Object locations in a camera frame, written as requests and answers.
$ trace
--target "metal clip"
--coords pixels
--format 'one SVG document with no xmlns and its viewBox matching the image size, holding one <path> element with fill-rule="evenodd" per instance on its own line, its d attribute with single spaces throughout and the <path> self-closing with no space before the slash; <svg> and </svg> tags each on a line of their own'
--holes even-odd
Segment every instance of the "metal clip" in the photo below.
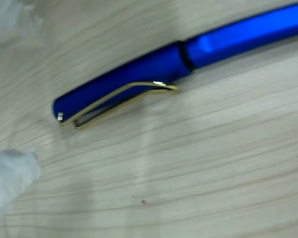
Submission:
<svg viewBox="0 0 298 238">
<path fill-rule="evenodd" d="M 104 102 L 110 100 L 111 98 L 135 86 L 149 86 L 149 87 L 155 87 L 155 89 L 148 90 L 144 93 L 128 98 L 122 102 L 110 105 L 104 109 L 95 110 L 99 105 L 103 104 Z M 139 99 L 140 97 L 143 97 L 148 93 L 170 92 L 170 91 L 176 92 L 178 91 L 178 87 L 173 84 L 166 84 L 159 81 L 128 83 L 120 88 L 117 88 L 111 93 L 105 95 L 104 97 L 100 98 L 94 103 L 90 104 L 88 107 L 79 111 L 78 113 L 76 113 L 66 121 L 63 121 L 63 112 L 58 112 L 58 121 L 60 125 L 65 125 L 73 121 L 76 128 L 82 128 L 83 126 L 87 126 L 88 124 L 90 124 L 92 121 L 101 119 L 102 117 L 106 116 L 108 113 L 113 112 L 114 110 L 119 109 L 122 106 L 126 105 L 127 103 L 133 102 L 134 100 Z"/>
</svg>

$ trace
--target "light wood surface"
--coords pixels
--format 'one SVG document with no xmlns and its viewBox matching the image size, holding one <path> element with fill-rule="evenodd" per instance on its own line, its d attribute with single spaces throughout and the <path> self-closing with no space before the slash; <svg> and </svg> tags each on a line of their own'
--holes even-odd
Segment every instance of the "light wood surface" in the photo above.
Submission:
<svg viewBox="0 0 298 238">
<path fill-rule="evenodd" d="M 0 238 L 298 238 L 298 37 L 81 131 L 51 113 L 134 57 L 290 2 L 38 0 L 47 45 L 0 51 L 0 150 L 38 147 L 43 177 Z"/>
</svg>

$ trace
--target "pen barrel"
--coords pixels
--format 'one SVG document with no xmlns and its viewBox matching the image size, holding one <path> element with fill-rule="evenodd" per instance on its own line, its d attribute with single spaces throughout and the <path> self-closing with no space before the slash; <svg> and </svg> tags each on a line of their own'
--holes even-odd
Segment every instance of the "pen barrel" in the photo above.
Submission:
<svg viewBox="0 0 298 238">
<path fill-rule="evenodd" d="M 57 118 L 58 113 L 62 113 L 63 121 L 67 121 L 95 101 L 128 83 L 140 81 L 169 83 L 187 76 L 191 70 L 186 65 L 186 60 L 182 42 L 174 42 L 159 48 L 57 98 L 53 104 L 54 115 Z M 132 87 L 102 103 L 96 109 L 124 101 L 150 89 L 152 87 Z"/>
<path fill-rule="evenodd" d="M 185 42 L 196 68 L 298 35 L 298 3 L 241 20 Z"/>
</svg>

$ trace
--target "blue pen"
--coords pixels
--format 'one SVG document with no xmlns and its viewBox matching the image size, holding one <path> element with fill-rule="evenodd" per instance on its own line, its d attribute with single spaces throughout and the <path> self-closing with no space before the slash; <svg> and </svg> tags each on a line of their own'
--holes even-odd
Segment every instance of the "blue pen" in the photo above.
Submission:
<svg viewBox="0 0 298 238">
<path fill-rule="evenodd" d="M 53 112 L 77 128 L 152 91 L 176 91 L 173 81 L 231 56 L 298 35 L 298 3 L 176 41 L 60 96 Z"/>
</svg>

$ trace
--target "white glove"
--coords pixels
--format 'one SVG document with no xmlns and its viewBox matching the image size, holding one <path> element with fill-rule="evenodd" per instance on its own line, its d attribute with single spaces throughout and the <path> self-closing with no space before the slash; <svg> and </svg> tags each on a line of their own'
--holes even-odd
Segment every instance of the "white glove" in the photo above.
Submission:
<svg viewBox="0 0 298 238">
<path fill-rule="evenodd" d="M 34 150 L 26 153 L 17 150 L 0 152 L 0 221 L 6 205 L 40 176 L 41 169 Z"/>
</svg>

